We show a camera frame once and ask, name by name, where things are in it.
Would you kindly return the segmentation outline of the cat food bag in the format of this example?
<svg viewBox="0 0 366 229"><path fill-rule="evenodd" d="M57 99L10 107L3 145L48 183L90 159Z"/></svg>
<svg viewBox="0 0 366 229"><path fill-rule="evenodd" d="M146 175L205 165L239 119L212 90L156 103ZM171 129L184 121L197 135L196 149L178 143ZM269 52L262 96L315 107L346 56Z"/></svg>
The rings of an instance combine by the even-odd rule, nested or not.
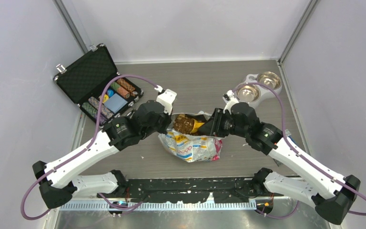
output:
<svg viewBox="0 0 366 229"><path fill-rule="evenodd" d="M220 158L222 138L181 134L173 129L173 122L178 114L185 114L200 122L205 122L211 114L200 111L197 114L175 113L166 134L158 134L164 149L177 158L191 162L215 161Z"/></svg>

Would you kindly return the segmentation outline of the yellow plastic scoop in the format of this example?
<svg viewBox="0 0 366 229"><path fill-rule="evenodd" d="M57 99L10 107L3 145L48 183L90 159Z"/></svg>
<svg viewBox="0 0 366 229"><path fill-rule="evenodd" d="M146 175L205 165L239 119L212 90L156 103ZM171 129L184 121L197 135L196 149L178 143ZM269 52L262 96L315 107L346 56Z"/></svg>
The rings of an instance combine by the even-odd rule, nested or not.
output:
<svg viewBox="0 0 366 229"><path fill-rule="evenodd" d="M194 134L198 132L198 129L204 125L204 122L200 122L194 118L189 118L189 120L187 121L187 125L190 128L190 134Z"/></svg>

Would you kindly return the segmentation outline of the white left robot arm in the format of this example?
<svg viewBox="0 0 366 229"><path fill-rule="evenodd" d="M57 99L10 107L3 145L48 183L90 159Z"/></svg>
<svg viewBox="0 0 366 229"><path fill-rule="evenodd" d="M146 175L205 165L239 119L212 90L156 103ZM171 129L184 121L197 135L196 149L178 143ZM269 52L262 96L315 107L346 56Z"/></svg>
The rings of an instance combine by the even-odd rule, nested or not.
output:
<svg viewBox="0 0 366 229"><path fill-rule="evenodd" d="M149 100L131 116L116 117L106 123L89 143L62 158L49 163L34 163L32 169L47 208L57 208L74 197L97 193L123 197L127 185L120 171L90 176L82 176L81 172L108 156L138 144L155 132L165 134L171 123L172 109L172 102Z"/></svg>

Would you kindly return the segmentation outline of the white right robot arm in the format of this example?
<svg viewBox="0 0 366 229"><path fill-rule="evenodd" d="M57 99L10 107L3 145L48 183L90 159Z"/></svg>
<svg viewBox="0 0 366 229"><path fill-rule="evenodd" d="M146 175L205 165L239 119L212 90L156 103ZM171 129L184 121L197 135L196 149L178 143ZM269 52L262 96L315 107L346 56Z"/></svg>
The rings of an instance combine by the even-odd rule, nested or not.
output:
<svg viewBox="0 0 366 229"><path fill-rule="evenodd" d="M282 162L304 179L303 182L294 180L262 168L254 175L253 182L253 190L260 196L271 192L291 197L314 208L319 216L336 225L343 222L356 200L360 179L354 175L345 177L319 163L291 143L279 128L261 122L247 103L237 103L229 111L216 108L198 133L243 137L251 148Z"/></svg>

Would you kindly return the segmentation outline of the pet food kibble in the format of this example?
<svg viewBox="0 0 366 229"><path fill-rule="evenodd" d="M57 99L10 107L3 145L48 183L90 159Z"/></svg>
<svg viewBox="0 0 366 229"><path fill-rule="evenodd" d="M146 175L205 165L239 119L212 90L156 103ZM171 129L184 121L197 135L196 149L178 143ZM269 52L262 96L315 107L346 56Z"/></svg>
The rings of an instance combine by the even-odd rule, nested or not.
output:
<svg viewBox="0 0 366 229"><path fill-rule="evenodd" d="M195 122L197 122L197 120L192 117L185 114L178 114L173 122L173 129L181 134L199 135L197 131L192 133Z"/></svg>

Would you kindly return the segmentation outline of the white double pet bowl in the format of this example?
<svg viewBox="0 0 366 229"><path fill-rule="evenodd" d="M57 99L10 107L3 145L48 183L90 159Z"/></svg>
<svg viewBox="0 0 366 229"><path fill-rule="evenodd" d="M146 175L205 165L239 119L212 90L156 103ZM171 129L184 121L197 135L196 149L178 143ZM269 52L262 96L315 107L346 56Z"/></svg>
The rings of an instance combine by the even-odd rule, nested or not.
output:
<svg viewBox="0 0 366 229"><path fill-rule="evenodd" d="M247 103L255 109L261 102L279 95L282 87L281 78L274 72L248 74L245 80L233 89L233 95L239 102Z"/></svg>

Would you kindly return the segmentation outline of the blue playing card deck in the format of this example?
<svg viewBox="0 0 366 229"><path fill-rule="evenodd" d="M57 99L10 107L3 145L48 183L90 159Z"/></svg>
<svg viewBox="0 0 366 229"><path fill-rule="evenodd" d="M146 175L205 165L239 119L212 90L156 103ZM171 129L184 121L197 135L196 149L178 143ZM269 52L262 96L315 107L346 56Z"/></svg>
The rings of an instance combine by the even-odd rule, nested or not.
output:
<svg viewBox="0 0 366 229"><path fill-rule="evenodd" d="M125 105L127 105L127 101L118 94L114 94L109 97L109 99L104 103L104 106L115 114L118 113Z"/></svg>

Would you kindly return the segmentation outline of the orange black chip row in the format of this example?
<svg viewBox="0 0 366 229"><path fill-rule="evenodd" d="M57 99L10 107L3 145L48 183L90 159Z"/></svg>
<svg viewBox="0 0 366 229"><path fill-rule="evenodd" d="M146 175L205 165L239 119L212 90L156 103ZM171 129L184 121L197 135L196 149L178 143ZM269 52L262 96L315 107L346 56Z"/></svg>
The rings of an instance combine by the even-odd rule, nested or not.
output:
<svg viewBox="0 0 366 229"><path fill-rule="evenodd" d="M126 81L125 79L123 79L123 78L118 79L116 81L116 83L118 85L120 85L121 87L123 87L126 91L128 91L131 96L136 96L138 94L136 92L136 88L131 83Z"/></svg>

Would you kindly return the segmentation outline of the red green chip row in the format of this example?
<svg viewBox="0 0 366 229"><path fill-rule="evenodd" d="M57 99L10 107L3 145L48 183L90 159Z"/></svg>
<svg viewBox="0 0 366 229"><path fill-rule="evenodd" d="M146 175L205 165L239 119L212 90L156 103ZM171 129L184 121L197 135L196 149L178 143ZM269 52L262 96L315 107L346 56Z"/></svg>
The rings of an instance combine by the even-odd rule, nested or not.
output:
<svg viewBox="0 0 366 229"><path fill-rule="evenodd" d="M113 82L111 84L111 88L114 89L120 96L122 96L125 99L128 99L130 97L130 93L124 87L122 87L116 82Z"/></svg>

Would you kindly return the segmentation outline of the yellow dealer button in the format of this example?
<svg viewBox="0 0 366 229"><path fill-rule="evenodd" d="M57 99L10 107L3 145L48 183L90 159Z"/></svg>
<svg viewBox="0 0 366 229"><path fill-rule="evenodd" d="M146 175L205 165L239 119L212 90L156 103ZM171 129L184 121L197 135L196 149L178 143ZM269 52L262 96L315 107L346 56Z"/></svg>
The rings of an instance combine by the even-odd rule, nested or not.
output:
<svg viewBox="0 0 366 229"><path fill-rule="evenodd" d="M108 94L105 94L103 96L99 96L99 98L102 100L102 103L104 104L109 99L109 96Z"/></svg>

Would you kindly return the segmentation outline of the green purple chip row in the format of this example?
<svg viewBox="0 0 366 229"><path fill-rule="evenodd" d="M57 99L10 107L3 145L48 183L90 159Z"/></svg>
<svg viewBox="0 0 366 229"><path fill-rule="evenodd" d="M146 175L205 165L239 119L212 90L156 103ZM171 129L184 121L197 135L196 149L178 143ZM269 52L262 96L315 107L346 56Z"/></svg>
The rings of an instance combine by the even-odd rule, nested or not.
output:
<svg viewBox="0 0 366 229"><path fill-rule="evenodd" d="M88 117L91 118L94 122L99 120L99 126L103 126L107 119L101 113L98 113L98 110L93 107L89 102L84 102L82 105L82 110L84 110Z"/></svg>

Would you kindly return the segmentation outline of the black poker chip case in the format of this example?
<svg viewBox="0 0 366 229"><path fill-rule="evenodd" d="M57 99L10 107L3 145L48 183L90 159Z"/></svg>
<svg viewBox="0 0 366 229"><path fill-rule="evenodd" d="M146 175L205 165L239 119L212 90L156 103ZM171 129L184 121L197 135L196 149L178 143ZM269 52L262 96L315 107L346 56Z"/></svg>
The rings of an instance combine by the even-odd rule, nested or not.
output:
<svg viewBox="0 0 366 229"><path fill-rule="evenodd" d="M119 76L120 73L106 45L103 43L91 46L90 51L67 67L61 64L57 65L57 70L59 72L54 76L54 82L81 110L81 105L84 102L88 102L90 97L95 97L103 104L99 96L108 94L111 97L114 94L118 94L111 86L107 90L104 89L107 83L114 77ZM130 95L128 99L124 98L127 101L127 105L114 114L111 119L107 119L106 122L122 115L144 95L142 88L127 78L123 79L131 83L136 88L138 94L136 96Z"/></svg>

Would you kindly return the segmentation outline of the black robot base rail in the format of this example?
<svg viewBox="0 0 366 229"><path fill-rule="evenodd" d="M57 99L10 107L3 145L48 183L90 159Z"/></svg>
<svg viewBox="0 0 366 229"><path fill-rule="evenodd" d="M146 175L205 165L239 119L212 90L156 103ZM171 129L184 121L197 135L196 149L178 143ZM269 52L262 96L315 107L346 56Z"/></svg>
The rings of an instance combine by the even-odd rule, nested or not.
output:
<svg viewBox="0 0 366 229"><path fill-rule="evenodd" d="M272 193L245 177L129 179L115 194L144 203L245 203L251 198L271 199Z"/></svg>

